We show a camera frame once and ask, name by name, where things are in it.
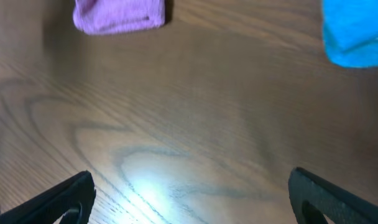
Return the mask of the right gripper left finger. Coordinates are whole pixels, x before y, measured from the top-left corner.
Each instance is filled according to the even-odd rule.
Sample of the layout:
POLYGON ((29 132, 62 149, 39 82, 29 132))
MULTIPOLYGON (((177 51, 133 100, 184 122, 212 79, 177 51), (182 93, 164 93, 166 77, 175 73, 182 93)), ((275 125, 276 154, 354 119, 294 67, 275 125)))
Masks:
POLYGON ((95 202, 92 175, 82 171, 0 215, 0 224, 87 224, 95 202))

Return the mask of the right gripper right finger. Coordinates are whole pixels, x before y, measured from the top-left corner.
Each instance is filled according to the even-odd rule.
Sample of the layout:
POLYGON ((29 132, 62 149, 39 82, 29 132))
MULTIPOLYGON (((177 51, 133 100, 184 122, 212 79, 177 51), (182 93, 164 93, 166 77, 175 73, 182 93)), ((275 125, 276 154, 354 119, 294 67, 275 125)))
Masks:
POLYGON ((378 206, 301 167, 291 171, 288 191, 298 223, 378 223, 378 206))

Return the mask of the purple microfiber cloth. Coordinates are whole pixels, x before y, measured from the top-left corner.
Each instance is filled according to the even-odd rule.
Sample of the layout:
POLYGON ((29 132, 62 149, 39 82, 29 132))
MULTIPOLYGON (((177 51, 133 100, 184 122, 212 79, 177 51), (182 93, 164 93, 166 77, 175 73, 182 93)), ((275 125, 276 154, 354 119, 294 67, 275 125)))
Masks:
POLYGON ((76 0, 73 23, 88 35, 155 29, 165 24, 165 1, 76 0))

